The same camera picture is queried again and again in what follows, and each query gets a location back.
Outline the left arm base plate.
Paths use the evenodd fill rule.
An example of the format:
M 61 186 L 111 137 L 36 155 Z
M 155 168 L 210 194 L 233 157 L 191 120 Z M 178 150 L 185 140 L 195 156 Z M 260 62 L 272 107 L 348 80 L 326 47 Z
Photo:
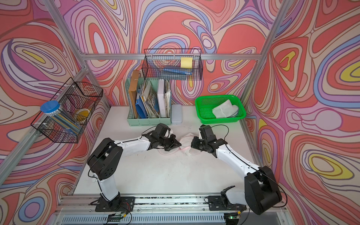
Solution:
M 96 212 L 132 212 L 135 206 L 135 197 L 115 197 L 108 202 L 104 197 L 100 197 L 96 204 Z

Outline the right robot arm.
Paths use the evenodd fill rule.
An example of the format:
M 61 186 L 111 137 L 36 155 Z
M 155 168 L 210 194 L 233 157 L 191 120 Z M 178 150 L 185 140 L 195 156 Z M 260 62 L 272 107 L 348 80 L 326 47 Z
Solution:
M 245 159 L 226 140 L 216 138 L 212 126 L 201 125 L 199 134 L 200 136 L 193 138 L 191 147 L 223 161 L 244 182 L 244 188 L 229 186 L 223 189 L 215 205 L 226 210 L 231 210 L 236 205 L 247 205 L 256 215 L 261 215 L 282 201 L 280 186 L 268 166 L 261 167 Z

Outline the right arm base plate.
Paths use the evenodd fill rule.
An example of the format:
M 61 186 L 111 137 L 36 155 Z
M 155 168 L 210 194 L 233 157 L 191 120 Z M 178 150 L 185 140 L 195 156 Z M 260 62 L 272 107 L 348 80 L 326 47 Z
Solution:
M 208 196 L 204 200 L 208 204 L 210 211 L 243 212 L 247 210 L 245 205 L 229 203 L 227 200 L 223 200 L 221 196 Z

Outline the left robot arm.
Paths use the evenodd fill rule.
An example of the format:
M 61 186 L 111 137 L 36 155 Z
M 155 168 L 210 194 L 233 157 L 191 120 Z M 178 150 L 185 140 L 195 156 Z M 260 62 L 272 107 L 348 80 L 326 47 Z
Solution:
M 93 173 L 90 177 L 97 180 L 102 199 L 106 203 L 114 204 L 121 196 L 114 177 L 121 157 L 152 149 L 169 152 L 181 145 L 176 135 L 163 123 L 145 130 L 137 138 L 123 141 L 105 138 L 87 159 L 89 171 Z

